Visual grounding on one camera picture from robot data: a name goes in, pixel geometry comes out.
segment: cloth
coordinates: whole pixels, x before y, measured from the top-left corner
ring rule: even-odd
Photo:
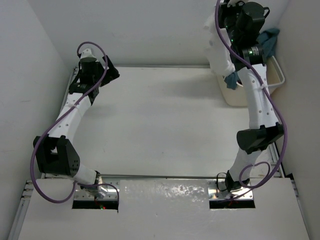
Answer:
[[[257,42],[262,45],[264,54],[266,55],[267,59],[276,54],[276,43],[279,33],[280,30],[278,28],[270,28],[263,31],[256,39]],[[237,89],[238,81],[240,81],[240,78],[237,72],[231,73],[224,79],[226,87],[232,90]]]

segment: white bin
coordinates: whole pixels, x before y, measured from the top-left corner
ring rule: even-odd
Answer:
[[[224,76],[218,75],[217,80],[227,104],[234,107],[246,107],[248,105],[246,93],[241,84],[238,83],[236,90],[232,90],[227,88]],[[274,56],[270,57],[266,62],[266,80],[270,94],[285,82],[284,74]]]

